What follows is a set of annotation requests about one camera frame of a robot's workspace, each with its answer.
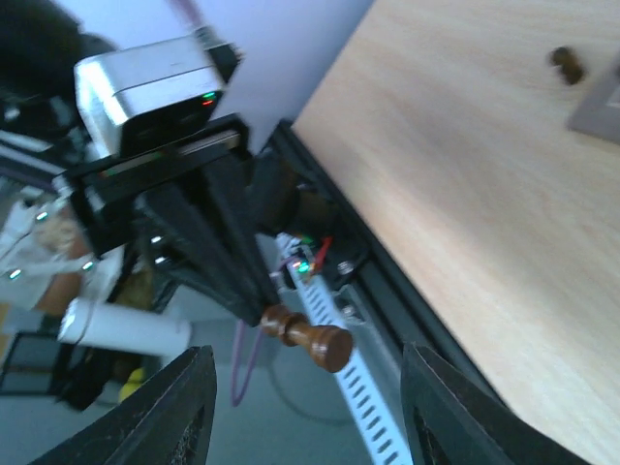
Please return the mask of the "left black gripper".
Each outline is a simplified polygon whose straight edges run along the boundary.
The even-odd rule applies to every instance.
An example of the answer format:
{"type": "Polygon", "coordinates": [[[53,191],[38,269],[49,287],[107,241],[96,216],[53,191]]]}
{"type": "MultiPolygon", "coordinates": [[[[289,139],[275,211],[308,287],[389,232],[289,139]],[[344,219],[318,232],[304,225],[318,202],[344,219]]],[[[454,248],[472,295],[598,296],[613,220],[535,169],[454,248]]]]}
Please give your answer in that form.
{"type": "Polygon", "coordinates": [[[244,197],[242,172],[206,164],[250,158],[249,126],[217,118],[190,136],[125,159],[67,170],[67,201],[97,257],[133,241],[149,264],[206,295],[249,326],[280,298],[269,278],[244,197]]]}

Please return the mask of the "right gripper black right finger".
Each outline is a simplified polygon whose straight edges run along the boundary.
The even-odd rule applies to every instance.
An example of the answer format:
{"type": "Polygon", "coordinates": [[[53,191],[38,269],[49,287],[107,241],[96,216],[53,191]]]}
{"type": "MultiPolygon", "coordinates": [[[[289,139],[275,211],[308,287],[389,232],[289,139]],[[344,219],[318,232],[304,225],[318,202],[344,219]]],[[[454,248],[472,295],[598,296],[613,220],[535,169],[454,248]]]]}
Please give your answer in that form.
{"type": "Polygon", "coordinates": [[[587,464],[424,346],[404,346],[401,403],[415,464],[587,464]]]}

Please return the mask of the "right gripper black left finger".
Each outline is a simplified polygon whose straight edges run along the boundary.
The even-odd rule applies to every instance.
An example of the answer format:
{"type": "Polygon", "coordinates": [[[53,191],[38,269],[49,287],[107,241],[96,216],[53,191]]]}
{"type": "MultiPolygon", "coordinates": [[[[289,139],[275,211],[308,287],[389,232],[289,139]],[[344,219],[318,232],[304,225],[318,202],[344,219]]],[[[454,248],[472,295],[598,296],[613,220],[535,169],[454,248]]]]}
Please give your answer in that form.
{"type": "Polygon", "coordinates": [[[212,348],[191,347],[114,409],[33,462],[202,465],[215,404],[212,348]]]}

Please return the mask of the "dark knight piece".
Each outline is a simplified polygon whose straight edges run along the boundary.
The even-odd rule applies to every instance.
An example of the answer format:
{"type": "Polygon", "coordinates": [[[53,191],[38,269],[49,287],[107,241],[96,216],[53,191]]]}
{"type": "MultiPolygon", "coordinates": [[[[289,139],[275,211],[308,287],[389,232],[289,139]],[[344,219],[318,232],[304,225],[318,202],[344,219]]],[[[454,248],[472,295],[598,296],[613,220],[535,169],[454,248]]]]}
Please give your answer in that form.
{"type": "Polygon", "coordinates": [[[572,47],[555,48],[549,55],[549,63],[567,85],[576,85],[586,76],[586,70],[572,47]]]}

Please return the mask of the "wooden chess board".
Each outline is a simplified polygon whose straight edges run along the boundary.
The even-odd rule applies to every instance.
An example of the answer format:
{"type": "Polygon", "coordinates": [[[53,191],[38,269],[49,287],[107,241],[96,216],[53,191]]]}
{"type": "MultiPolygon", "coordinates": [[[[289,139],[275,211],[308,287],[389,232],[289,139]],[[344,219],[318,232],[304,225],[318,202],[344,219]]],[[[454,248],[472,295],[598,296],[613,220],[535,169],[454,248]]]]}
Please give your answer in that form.
{"type": "Polygon", "coordinates": [[[575,132],[619,144],[619,55],[568,119],[575,132]]]}

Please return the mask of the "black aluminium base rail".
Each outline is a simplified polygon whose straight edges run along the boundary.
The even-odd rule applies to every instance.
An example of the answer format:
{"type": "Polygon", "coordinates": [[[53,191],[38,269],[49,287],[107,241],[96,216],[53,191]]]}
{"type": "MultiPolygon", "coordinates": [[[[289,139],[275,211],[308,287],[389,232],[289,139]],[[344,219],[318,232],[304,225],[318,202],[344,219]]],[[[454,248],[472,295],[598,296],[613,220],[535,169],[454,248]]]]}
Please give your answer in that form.
{"type": "Polygon", "coordinates": [[[353,271],[344,276],[335,271],[327,276],[327,282],[352,285],[375,318],[374,325],[384,329],[387,332],[384,338],[398,349],[406,342],[430,347],[505,406],[498,392],[295,133],[293,122],[280,120],[265,145],[282,155],[319,193],[337,205],[345,231],[353,234],[356,252],[342,258],[354,265],[353,271]]]}

